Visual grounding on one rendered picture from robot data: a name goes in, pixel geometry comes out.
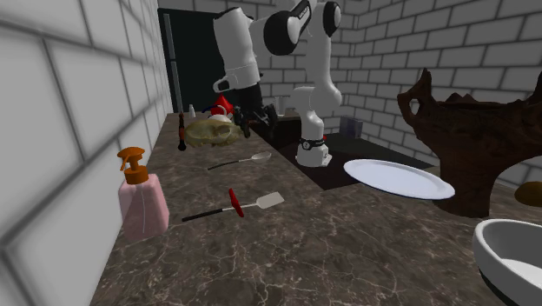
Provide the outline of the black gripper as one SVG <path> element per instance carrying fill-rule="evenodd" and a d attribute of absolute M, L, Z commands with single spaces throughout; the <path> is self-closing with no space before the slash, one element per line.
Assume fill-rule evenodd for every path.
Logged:
<path fill-rule="evenodd" d="M 250 137 L 249 120 L 245 114 L 254 114 L 257 123 L 264 123 L 274 128 L 278 122 L 276 109 L 273 105 L 262 102 L 261 86 L 259 83 L 239 90 L 239 106 L 234 107 L 234 123 L 239 126 L 246 138 Z"/>

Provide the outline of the clear glass cup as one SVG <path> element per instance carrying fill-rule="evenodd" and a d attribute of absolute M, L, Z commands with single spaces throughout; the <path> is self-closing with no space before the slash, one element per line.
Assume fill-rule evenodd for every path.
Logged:
<path fill-rule="evenodd" d="M 276 96 L 274 98 L 274 107 L 278 117 L 284 117 L 288 112 L 294 110 L 294 107 L 290 105 L 288 96 Z"/>

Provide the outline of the red cone-shaped object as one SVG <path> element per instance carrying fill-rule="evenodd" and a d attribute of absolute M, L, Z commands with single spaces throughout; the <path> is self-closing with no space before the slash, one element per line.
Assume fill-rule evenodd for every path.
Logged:
<path fill-rule="evenodd" d="M 212 115 L 223 115 L 228 119 L 232 119 L 234 115 L 234 106 L 226 99 L 223 94 L 220 94 L 211 108 Z"/>

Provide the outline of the yellowish animal skull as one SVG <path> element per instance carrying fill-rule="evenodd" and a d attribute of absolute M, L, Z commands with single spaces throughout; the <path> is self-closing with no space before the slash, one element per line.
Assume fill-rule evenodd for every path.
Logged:
<path fill-rule="evenodd" d="M 189 124 L 184 130 L 184 141 L 193 148 L 205 144 L 229 146 L 243 135 L 241 128 L 233 123 L 205 119 Z"/>

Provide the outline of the black and orange brush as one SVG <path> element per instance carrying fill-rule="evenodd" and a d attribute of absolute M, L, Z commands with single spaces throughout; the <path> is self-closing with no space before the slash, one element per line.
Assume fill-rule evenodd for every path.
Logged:
<path fill-rule="evenodd" d="M 186 144 L 185 144 L 184 114 L 182 112 L 179 113 L 178 136 L 179 136 L 179 144 L 178 144 L 177 149 L 179 151 L 184 151 L 186 149 Z"/>

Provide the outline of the black refrigerator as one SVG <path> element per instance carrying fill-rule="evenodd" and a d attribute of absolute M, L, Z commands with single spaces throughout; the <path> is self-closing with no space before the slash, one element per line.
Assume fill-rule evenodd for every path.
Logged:
<path fill-rule="evenodd" d="M 157 13 L 173 110 L 203 110 L 216 101 L 213 84 L 224 76 L 215 41 L 215 14 L 163 8 Z"/>

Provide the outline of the bluish glass container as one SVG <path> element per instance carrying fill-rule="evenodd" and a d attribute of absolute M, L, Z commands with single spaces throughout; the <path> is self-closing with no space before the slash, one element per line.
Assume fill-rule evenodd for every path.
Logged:
<path fill-rule="evenodd" d="M 350 117 L 350 116 L 342 116 L 340 118 L 340 134 L 357 139 L 361 138 L 363 128 L 363 122 L 357 118 Z"/>

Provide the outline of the pink soap dispenser orange pump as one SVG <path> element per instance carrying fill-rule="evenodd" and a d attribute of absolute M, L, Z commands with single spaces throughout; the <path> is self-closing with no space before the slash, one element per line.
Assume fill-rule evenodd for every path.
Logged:
<path fill-rule="evenodd" d="M 143 148 L 127 147 L 117 154 L 124 174 L 118 190 L 122 229 L 131 242 L 162 235 L 169 226 L 169 209 L 159 177 L 139 164 L 144 152 Z"/>

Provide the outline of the white plate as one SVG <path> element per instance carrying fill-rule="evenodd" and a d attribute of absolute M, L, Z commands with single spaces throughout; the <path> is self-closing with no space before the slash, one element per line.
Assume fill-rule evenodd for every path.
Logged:
<path fill-rule="evenodd" d="M 355 159 L 345 162 L 343 169 L 357 181 L 397 196 L 443 200 L 455 195 L 454 187 L 438 176 L 402 163 Z"/>

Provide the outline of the brown wooden stump vase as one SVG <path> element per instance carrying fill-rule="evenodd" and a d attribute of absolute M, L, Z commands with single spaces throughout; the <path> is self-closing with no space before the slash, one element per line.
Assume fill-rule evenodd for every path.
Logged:
<path fill-rule="evenodd" d="M 534 92 L 510 103 L 480 102 L 457 93 L 444 102 L 432 95 L 432 75 L 397 96 L 404 121 L 440 160 L 440 178 L 455 195 L 437 200 L 457 216 L 487 217 L 498 176 L 513 165 L 542 156 L 542 72 Z"/>

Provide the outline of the white bowl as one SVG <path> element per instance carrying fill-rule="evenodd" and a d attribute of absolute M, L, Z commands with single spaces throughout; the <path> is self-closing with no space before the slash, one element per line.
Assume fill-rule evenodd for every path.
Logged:
<path fill-rule="evenodd" d="M 542 225 L 485 220 L 473 232 L 473 255 L 502 296 L 517 306 L 542 306 Z"/>

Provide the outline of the brown round object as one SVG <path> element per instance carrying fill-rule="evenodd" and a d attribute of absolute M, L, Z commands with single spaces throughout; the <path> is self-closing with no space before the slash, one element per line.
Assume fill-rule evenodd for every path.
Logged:
<path fill-rule="evenodd" d="M 515 190 L 514 197 L 524 205 L 542 207 L 542 182 L 532 181 L 521 184 Z"/>

